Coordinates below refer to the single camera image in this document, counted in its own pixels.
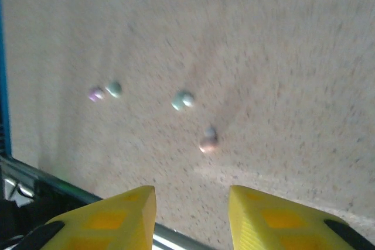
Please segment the blue printed circuit wall panel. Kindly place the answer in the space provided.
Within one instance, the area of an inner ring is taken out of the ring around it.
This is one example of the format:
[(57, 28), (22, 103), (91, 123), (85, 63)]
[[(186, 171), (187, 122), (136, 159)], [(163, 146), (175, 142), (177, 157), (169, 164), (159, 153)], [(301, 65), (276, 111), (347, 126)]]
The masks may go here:
[(0, 156), (12, 157), (3, 0), (0, 0)]

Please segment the purple wireless earbud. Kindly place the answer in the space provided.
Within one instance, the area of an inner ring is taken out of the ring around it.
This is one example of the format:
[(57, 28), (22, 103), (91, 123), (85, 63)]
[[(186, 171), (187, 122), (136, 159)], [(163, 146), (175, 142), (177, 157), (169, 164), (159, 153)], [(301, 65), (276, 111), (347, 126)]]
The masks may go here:
[(92, 102), (101, 101), (105, 98), (105, 92), (103, 91), (101, 87), (93, 87), (88, 92), (88, 98)]

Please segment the long aluminium frame rail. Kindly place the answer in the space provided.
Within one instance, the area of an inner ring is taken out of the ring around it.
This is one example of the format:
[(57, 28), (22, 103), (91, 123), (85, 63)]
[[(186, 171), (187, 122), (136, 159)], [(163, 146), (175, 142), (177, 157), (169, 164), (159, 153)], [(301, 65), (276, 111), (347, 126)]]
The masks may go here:
[[(36, 194), (42, 194), (48, 190), (63, 194), (73, 207), (82, 207), (101, 200), (94, 194), (12, 157), (0, 155), (0, 171), (21, 182)], [(158, 223), (155, 224), (154, 246), (161, 250), (216, 250), (212, 246), (191, 239)]]

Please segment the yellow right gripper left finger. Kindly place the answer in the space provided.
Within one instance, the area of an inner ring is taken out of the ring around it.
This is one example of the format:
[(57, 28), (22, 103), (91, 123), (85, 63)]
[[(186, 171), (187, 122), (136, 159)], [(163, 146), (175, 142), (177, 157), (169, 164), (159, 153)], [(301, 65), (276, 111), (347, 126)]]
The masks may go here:
[(152, 250), (155, 218), (155, 188), (140, 186), (52, 218), (16, 250)]

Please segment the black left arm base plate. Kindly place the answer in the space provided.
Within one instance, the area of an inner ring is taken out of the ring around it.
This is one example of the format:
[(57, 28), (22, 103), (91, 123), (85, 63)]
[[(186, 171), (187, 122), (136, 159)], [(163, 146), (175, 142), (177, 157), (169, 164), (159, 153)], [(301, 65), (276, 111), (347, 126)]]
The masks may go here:
[(0, 199), (0, 244), (27, 235), (62, 212), (63, 206), (54, 196), (42, 197), (22, 206), (15, 201)]

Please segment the green wireless earbud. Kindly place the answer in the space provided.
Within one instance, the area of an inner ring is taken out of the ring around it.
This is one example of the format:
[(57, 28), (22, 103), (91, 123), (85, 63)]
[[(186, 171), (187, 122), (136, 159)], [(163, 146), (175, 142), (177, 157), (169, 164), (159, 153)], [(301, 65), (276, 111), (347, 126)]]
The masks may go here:
[(175, 96), (172, 98), (171, 105), (177, 111), (181, 111), (184, 108), (193, 107), (195, 102), (195, 98), (192, 93), (182, 90), (178, 91)]
[(119, 98), (122, 94), (122, 86), (118, 81), (112, 81), (105, 86), (106, 91), (114, 98)]

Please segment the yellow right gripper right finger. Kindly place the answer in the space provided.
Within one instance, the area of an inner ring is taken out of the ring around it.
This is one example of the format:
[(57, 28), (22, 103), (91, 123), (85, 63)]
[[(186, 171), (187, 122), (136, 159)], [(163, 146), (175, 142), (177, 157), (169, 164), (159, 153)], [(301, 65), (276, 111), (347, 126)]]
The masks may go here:
[(246, 186), (229, 189), (234, 250), (375, 250), (346, 221)]

